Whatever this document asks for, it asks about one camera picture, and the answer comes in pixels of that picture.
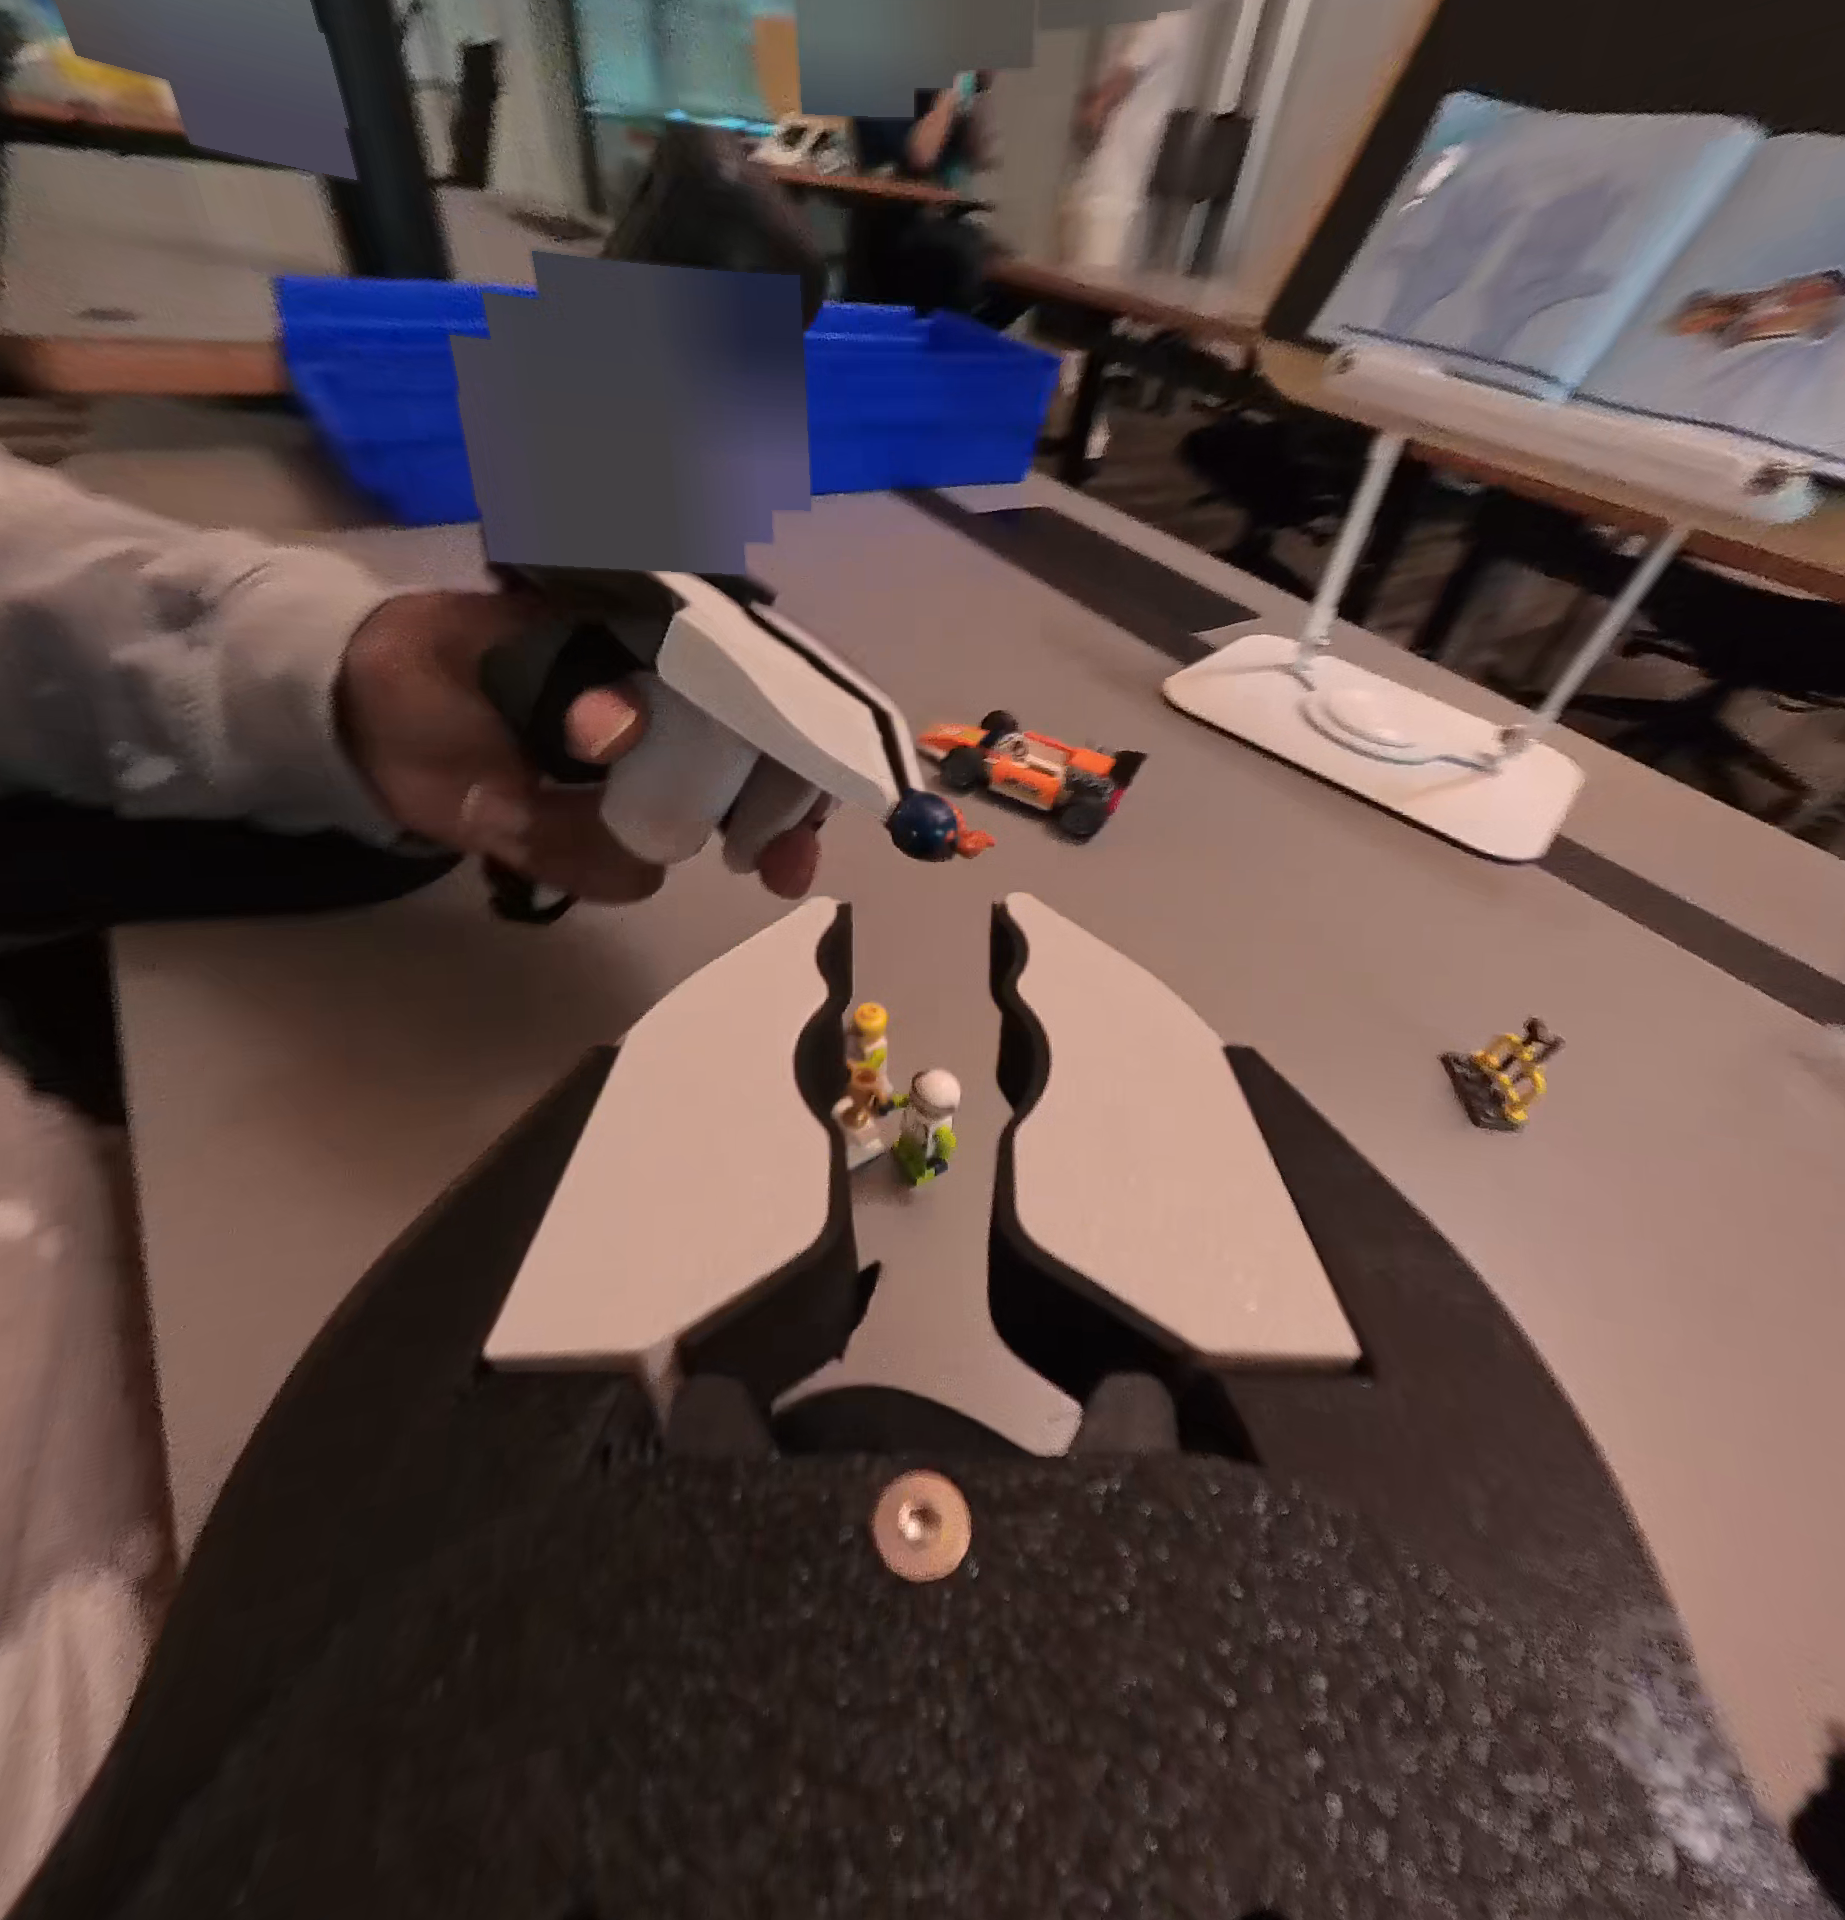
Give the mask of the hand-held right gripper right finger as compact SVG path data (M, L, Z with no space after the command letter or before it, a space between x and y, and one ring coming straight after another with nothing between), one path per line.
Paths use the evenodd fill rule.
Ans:
M1006 1122L990 1320L1061 1388L1340 1373L1362 1349L1210 1025L1044 901L990 919Z

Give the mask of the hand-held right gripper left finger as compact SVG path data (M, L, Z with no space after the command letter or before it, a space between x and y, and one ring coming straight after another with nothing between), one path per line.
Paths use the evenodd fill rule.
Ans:
M687 1379L763 1405L841 1356L872 1297L841 1144L852 919L807 901L625 1032L481 1358L611 1371L669 1405Z

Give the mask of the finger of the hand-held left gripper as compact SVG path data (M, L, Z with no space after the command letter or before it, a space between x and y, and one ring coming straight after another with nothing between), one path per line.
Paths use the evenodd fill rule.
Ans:
M696 711L729 803L764 764L887 819L918 789L894 701L758 597L696 584Z
M769 601L647 612L647 826L716 827L763 764L876 820L899 803L899 715Z

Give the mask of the blue cap with orange hair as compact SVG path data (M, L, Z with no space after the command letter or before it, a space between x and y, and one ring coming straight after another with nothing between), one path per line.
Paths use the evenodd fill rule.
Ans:
M902 792L884 829L895 851L923 864L975 859L996 847L994 835L969 826L951 799L921 789Z

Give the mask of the orange lego race car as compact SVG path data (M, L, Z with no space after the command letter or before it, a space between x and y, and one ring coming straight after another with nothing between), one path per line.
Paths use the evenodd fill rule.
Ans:
M1140 751L1080 749L1033 732L1005 710L977 724L927 729L916 736L914 751L948 792L987 796L1028 811L1074 844L1100 833L1148 759Z

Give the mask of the green lego minifigure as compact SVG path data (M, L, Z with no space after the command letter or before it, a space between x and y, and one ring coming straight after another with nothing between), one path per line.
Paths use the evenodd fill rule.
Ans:
M959 1081L944 1068L914 1073L906 1091L891 1096L889 1110L899 1114L891 1158L906 1188L923 1188L951 1167L959 1100Z

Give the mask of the grey lego plate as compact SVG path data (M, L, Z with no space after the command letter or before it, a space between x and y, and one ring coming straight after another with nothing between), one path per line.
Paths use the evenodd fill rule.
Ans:
M1440 1068L1469 1122L1484 1132L1519 1133L1545 1092L1545 1070L1516 1047L1444 1052Z

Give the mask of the small yellow lego piece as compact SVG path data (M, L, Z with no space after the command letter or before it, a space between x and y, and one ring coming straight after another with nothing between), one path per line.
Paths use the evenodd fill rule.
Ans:
M1547 1068L1560 1052L1560 1036L1540 1017L1529 1017L1515 1032L1494 1038L1467 1054L1484 1126L1496 1132L1520 1132L1547 1091Z

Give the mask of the white booklet stand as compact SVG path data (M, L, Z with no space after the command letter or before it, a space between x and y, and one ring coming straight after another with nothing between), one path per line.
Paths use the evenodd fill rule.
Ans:
M1538 399L1446 374L1409 347L1346 345L1322 374L1333 397L1371 404L1371 446L1346 525L1298 636L1249 634L1163 682L1197 722L1379 811L1496 861L1542 858L1575 803L1580 767L1547 744L1568 698L1613 650L1700 514L1793 525L1819 507L1811 459L1755 451L1710 427L1671 425L1572 399ZM1442 429L1491 451L1540 455L1674 504L1666 532L1636 561L1545 702L1510 724L1367 671L1333 648L1340 594L1403 455L1405 430Z

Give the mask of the lego instruction booklet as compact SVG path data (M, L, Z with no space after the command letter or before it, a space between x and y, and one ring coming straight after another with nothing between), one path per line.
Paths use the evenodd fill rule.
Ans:
M1451 92L1307 337L1845 487L1845 135Z

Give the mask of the person's left forearm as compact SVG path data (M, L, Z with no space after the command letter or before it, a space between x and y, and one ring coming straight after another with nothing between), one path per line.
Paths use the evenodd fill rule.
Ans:
M402 843L335 722L386 602L341 556L174 524L0 446L0 799Z

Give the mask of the person's left hand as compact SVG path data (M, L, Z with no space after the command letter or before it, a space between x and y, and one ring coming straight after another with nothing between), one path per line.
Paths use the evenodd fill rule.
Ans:
M339 732L383 816L416 840L489 859L550 895L632 905L662 865L621 849L588 789L544 781L479 687L494 646L544 625L527 591L414 591L353 632L335 678Z

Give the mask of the wooden desk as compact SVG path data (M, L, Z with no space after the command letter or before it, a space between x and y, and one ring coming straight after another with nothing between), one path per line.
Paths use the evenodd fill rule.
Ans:
M830 301L921 315L979 312L994 252L990 203L979 194L889 167L821 164L778 140L746 140L740 147L810 214Z

